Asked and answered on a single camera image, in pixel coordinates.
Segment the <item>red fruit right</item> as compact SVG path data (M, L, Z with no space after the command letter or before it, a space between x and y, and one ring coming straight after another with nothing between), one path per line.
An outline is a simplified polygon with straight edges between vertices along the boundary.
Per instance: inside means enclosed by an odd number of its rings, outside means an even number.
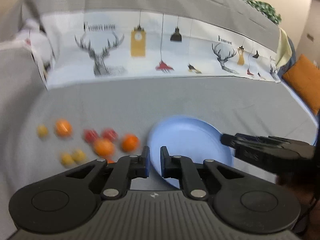
M107 139L107 140L109 140L111 142L114 142L114 141L116 141L118 139L117 132L112 128L103 129L102 132L101 132L101 136L104 139Z

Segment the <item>red fruit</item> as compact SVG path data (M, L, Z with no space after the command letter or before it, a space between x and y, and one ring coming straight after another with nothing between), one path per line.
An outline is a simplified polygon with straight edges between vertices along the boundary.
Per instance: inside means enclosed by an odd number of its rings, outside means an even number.
M99 134L94 129L84 129L82 138L86 143L93 144L99 138Z
M101 136L104 139L107 139L107 140L109 140L111 142L114 142L114 141L116 141L118 139L117 132L112 128L103 129L102 132L101 132Z

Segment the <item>pale yellow cloth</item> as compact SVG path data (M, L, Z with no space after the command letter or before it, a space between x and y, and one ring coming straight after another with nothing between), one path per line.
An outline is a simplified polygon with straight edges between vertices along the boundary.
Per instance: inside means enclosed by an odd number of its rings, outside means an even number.
M292 56L290 39L284 29L279 28L279 42L276 53L276 70L286 65Z

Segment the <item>orange fruit front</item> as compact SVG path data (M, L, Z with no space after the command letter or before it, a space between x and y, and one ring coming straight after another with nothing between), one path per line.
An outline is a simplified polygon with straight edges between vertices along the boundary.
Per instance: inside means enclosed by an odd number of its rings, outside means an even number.
M101 157L110 157L115 153L115 145L105 138L98 138L93 142L93 151Z

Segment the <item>deer print sofa cloth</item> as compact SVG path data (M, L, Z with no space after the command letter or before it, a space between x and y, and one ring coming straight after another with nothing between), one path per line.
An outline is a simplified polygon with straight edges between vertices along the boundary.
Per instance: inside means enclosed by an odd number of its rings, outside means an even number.
M16 34L47 88L147 77L231 76L278 82L276 54L244 35L146 11L43 15Z

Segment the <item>orange cushion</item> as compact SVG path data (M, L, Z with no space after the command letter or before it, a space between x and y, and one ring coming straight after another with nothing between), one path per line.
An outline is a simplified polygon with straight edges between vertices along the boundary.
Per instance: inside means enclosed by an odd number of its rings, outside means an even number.
M314 115L319 113L319 69L301 54L297 62L281 76L293 88Z

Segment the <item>small yellow fruit far left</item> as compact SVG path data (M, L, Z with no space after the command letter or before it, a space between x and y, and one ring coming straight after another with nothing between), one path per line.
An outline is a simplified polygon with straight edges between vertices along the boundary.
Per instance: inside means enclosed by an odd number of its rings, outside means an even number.
M48 136L49 132L48 132L48 128L45 125L39 125L36 128L36 132L37 132L37 136L39 138L45 138Z

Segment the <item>light blue plate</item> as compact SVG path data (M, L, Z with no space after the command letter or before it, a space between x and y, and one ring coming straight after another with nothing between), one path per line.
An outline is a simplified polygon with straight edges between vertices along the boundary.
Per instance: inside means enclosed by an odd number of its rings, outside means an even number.
M165 146L170 155L189 157L195 163L213 159L227 166L234 166L233 151L220 142L221 133L211 124L185 115L174 115L155 124L146 141L150 149L151 190L176 190L177 179L161 176L160 149Z

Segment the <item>green patterned blanket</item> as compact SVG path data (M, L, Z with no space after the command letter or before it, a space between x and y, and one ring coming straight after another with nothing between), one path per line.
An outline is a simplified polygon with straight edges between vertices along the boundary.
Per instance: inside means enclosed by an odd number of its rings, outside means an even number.
M251 7L255 8L265 17L267 17L275 25L279 25L282 22L281 14L276 12L276 9L269 3L256 1L256 0L242 0Z

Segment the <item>grey sofa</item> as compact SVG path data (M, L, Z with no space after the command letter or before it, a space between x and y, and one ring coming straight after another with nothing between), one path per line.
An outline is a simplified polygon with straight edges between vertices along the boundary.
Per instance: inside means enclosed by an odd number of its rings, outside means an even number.
M146 11L199 20L244 35L277 53L279 28L242 0L19 0L1 21L1 239L319 239L319 155L314 174L267 172L235 157L234 168L288 190L300 203L292 229L257 235L223 222L205 201L188 198L180 188L151 190L148 178L131 181L123 198L106 200L95 215L73 230L44 235L18 229L9 213L11 197L21 188L96 159L117 162L141 155L152 127L185 115L214 126L222 134L280 137L316 146L315 115L279 77L278 82L231 76L147 77L111 79L47 88L26 42L16 34L27 20L54 13ZM55 122L66 119L73 133L55 134ZM36 128L45 125L48 136ZM112 128L115 153L101 157L82 138L84 129L101 136ZM126 134L139 148L123 152ZM81 149L82 164L64 167L60 154Z

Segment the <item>red fruit left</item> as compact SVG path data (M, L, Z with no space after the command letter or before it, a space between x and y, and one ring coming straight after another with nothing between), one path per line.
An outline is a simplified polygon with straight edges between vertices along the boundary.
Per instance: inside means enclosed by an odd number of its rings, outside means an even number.
M93 144L99 138L99 134L94 129L84 129L82 138L86 143Z

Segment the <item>orange fruit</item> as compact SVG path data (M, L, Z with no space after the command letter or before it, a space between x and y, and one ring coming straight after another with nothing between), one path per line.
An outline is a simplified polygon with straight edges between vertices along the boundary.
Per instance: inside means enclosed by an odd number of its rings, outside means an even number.
M121 149L123 152L133 152L137 148L139 148L140 140L139 138L134 134L126 134L121 139Z
M73 128L66 119L58 119L55 122L55 134L59 137L70 137L73 133Z
M115 145L105 138L98 138L93 142L93 151L101 157L110 157L115 153Z

